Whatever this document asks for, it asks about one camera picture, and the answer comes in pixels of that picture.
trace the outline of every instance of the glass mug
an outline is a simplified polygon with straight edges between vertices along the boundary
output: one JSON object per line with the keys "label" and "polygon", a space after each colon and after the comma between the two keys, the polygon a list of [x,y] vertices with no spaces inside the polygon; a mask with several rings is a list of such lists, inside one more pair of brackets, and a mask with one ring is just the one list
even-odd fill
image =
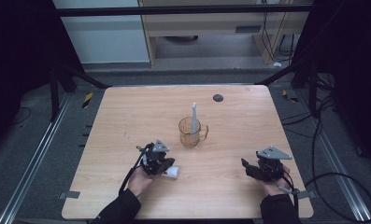
{"label": "glass mug", "polygon": [[199,120],[197,121],[196,133],[191,133],[192,117],[187,117],[179,122],[179,138],[181,143],[185,147],[195,147],[199,141],[206,140],[208,134],[208,125],[201,125]]}

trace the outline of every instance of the human hand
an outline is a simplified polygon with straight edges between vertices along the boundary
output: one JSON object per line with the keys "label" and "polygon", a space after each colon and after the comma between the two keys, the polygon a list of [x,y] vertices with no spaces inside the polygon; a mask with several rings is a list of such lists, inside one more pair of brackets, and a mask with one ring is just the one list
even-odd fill
{"label": "human hand", "polygon": [[[287,179],[288,179],[288,174],[290,173],[290,169],[283,164],[283,170],[284,170],[284,176],[286,176]],[[268,195],[274,196],[274,195],[278,195],[278,194],[286,194],[286,192],[284,192],[283,190],[278,188],[278,185],[282,186],[286,189],[290,188],[288,183],[283,178],[281,178],[280,180],[278,180],[275,183],[267,183],[267,182],[263,182],[262,180],[257,180],[257,179],[255,179],[255,180],[261,184],[262,188],[264,189],[264,195],[265,196],[268,196]]]}
{"label": "human hand", "polygon": [[134,193],[136,197],[140,196],[160,175],[147,175],[144,169],[139,166],[135,169],[129,178],[127,188]]}

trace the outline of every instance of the black sleeve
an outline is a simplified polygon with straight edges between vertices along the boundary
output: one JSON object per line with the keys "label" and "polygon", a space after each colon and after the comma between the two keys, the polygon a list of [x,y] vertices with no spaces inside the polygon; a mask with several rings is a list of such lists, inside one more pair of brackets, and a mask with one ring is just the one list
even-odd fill
{"label": "black sleeve", "polygon": [[268,195],[261,202],[264,224],[302,223],[288,194]]}
{"label": "black sleeve", "polygon": [[127,223],[135,218],[140,208],[137,197],[127,189],[105,207],[91,224]]}

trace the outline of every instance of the white panel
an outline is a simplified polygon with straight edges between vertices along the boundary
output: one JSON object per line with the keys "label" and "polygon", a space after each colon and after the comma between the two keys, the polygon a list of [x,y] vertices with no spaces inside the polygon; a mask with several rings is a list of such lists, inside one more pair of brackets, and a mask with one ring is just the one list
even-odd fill
{"label": "white panel", "polygon": [[[54,0],[57,8],[138,7],[136,0]],[[149,62],[140,16],[63,17],[82,63]]]}

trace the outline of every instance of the mug handle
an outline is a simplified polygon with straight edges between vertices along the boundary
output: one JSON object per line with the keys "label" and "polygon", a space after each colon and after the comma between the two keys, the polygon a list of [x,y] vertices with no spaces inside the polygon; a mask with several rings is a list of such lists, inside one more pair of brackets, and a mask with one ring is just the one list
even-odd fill
{"label": "mug handle", "polygon": [[199,140],[204,141],[207,138],[208,135],[208,125],[200,125],[200,132],[202,131],[202,127],[206,127],[206,133],[205,134],[200,134]]}

